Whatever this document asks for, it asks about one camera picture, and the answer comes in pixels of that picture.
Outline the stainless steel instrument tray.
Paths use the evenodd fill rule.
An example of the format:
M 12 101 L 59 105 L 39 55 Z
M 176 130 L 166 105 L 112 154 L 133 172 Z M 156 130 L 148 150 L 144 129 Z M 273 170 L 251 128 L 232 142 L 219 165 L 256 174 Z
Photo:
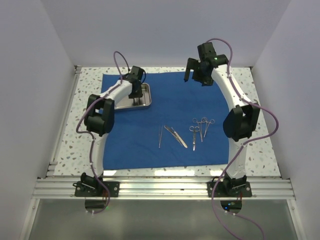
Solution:
M 126 96 L 115 105 L 115 111 L 135 111 L 150 107 L 152 103 L 150 85 L 148 83 L 143 83 L 141 88 L 143 96 L 140 97 L 140 105 L 134 106 L 134 99 L 130 99 Z

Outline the steel surgical forceps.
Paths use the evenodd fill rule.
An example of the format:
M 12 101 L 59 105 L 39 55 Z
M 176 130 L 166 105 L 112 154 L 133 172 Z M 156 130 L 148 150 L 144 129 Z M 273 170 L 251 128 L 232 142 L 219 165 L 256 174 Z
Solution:
M 199 128 L 200 140 L 201 140 L 201 142 L 203 142 L 203 134 L 202 134 L 202 123 L 203 123 L 203 121 L 201 119 L 198 120 L 196 118 L 193 118 L 192 122 L 197 124 L 197 126 Z

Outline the blue surgical cloth wrap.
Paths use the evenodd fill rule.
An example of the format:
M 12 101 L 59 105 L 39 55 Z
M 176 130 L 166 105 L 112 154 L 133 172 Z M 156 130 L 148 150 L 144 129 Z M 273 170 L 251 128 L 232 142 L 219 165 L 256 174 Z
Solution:
M 202 86 L 193 80 L 184 82 L 182 72 L 149 73 L 151 105 L 140 110 L 117 111 L 115 123 L 109 133 L 103 156 L 106 170 L 188 167 L 218 165 L 228 162 L 229 141 L 223 122 L 229 113 L 227 102 L 219 89 Z M 198 127 L 193 118 L 214 119 L 204 137 L 206 124 L 196 133 L 193 151 L 193 134 L 190 126 Z M 163 125 L 159 148 L 159 126 Z M 167 131 L 173 128 L 187 148 Z

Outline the steel straight surgical scissors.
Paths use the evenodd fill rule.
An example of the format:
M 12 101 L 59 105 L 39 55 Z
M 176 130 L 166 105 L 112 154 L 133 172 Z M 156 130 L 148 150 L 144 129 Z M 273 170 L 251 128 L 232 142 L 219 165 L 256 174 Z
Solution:
M 197 138 L 197 132 L 200 131 L 198 126 L 190 126 L 189 130 L 192 132 L 192 150 L 196 150 L 196 138 Z

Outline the thin steel scalpel handle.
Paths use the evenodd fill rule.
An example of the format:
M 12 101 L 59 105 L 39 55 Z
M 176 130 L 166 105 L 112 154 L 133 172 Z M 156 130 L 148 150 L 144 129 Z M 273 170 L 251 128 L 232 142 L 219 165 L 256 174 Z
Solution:
M 172 132 L 173 132 L 174 137 L 175 137 L 177 140 L 181 141 L 182 138 L 181 138 L 180 135 L 174 130 L 173 127 L 171 127 L 171 130 L 172 130 Z

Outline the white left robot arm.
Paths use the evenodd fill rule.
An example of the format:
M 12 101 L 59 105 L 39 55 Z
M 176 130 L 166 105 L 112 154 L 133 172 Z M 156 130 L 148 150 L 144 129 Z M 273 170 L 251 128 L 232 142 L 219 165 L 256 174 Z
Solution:
M 85 171 L 87 176 L 98 178 L 103 174 L 104 147 L 115 124 L 115 107 L 126 97 L 130 99 L 142 97 L 142 80 L 145 78 L 146 71 L 141 67 L 133 66 L 106 91 L 89 96 L 84 125 L 85 132 L 91 134 L 93 139 L 89 150 L 89 167 Z

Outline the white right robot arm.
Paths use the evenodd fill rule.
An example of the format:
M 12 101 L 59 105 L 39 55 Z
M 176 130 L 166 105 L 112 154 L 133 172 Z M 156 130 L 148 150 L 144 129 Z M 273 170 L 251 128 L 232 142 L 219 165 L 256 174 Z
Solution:
M 260 108 L 250 104 L 240 85 L 233 79 L 230 60 L 224 54 L 218 55 L 212 42 L 197 46 L 199 59 L 187 60 L 184 81 L 192 79 L 204 86 L 217 83 L 227 103 L 229 113 L 222 127 L 229 140 L 229 167 L 223 174 L 223 192 L 227 196 L 235 196 L 246 184 L 245 171 L 246 151 L 244 143 L 251 138 L 256 129 Z

